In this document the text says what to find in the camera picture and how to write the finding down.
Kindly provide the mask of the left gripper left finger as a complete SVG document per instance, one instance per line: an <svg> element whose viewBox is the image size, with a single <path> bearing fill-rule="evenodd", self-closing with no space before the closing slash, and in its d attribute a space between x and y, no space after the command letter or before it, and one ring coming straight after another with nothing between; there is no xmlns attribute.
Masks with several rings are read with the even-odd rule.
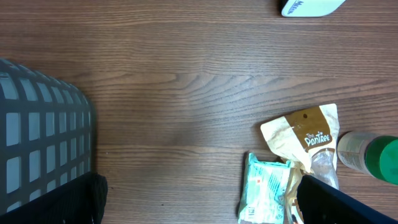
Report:
<svg viewBox="0 0 398 224"><path fill-rule="evenodd" d="M1 215L1 223L101 224L107 194L106 177L88 172Z"/></svg>

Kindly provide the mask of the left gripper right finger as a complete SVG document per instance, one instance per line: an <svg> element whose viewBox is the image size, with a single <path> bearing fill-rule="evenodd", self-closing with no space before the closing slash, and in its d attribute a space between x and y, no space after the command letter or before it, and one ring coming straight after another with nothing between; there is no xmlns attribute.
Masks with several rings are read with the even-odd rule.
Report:
<svg viewBox="0 0 398 224"><path fill-rule="evenodd" d="M297 189L303 222L311 224L397 224L397 221L357 201L311 175Z"/></svg>

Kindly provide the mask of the teal tissue packet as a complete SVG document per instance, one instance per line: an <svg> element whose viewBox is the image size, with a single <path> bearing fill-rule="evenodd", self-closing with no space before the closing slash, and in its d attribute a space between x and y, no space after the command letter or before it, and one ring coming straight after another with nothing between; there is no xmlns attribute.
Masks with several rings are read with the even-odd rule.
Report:
<svg viewBox="0 0 398 224"><path fill-rule="evenodd" d="M238 221L283 223L285 191L290 170L290 162L259 161L255 154L250 152L245 161Z"/></svg>

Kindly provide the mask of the brown PanTree snack bag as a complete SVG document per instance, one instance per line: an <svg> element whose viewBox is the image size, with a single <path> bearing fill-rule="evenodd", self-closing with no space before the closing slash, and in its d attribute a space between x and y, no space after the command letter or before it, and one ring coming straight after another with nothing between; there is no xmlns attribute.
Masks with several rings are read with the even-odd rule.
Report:
<svg viewBox="0 0 398 224"><path fill-rule="evenodd" d="M289 223L304 222L297 199L304 175L312 175L339 189L336 174L339 131L338 109L334 103L296 111L261 125L271 152L291 165L285 193Z"/></svg>

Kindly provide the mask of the green lid jar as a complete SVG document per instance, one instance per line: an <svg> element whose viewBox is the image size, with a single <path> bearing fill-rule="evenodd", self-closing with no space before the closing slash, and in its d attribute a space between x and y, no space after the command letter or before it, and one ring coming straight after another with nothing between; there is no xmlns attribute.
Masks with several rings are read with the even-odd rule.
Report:
<svg viewBox="0 0 398 224"><path fill-rule="evenodd" d="M397 184L396 136L348 132L340 137L337 153L345 166Z"/></svg>

